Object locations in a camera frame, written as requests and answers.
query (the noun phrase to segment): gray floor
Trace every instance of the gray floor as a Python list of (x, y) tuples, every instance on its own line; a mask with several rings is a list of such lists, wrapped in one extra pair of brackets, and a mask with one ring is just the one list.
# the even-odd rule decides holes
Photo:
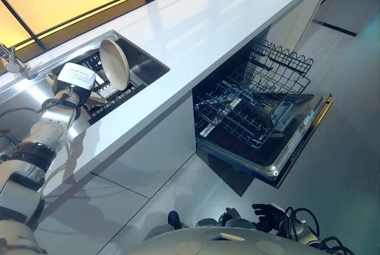
[(332, 93), (334, 103), (280, 189), (231, 169), (223, 181), (194, 155), (99, 254), (136, 246), (172, 209), (193, 226), (226, 207), (255, 221), (252, 203), (307, 207), (322, 237), (341, 238), (357, 255), (380, 254), (379, 19), (377, 12), (356, 37), (320, 27), (301, 48), (315, 59), (309, 90)]

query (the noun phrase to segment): faucet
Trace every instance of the faucet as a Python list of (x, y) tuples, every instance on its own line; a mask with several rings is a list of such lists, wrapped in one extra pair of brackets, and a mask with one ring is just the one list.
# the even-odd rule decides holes
[(7, 48), (0, 43), (0, 64), (11, 73), (22, 73), (26, 69), (26, 65), (16, 57), (15, 47)]

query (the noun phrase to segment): dishwasher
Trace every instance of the dishwasher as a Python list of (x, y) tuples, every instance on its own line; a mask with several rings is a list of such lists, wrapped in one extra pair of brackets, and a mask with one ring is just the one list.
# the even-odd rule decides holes
[(279, 188), (332, 104), (313, 60), (260, 34), (193, 88), (197, 150)]

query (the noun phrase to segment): dishwasher rack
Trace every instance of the dishwasher rack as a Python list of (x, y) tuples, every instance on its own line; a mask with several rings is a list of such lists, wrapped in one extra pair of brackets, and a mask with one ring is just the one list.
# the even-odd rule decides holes
[(214, 90), (197, 96), (195, 125), (203, 128), (201, 136), (218, 126), (260, 148), (310, 83), (305, 75), (312, 59), (266, 40), (251, 49), (248, 60)]

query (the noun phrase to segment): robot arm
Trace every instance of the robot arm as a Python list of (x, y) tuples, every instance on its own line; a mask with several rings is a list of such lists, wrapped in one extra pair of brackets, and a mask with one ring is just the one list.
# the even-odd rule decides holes
[(38, 192), (67, 132), (90, 96), (95, 73), (67, 63), (53, 84), (54, 99), (9, 159), (0, 164), (0, 253), (45, 254), (33, 231), (44, 207)]

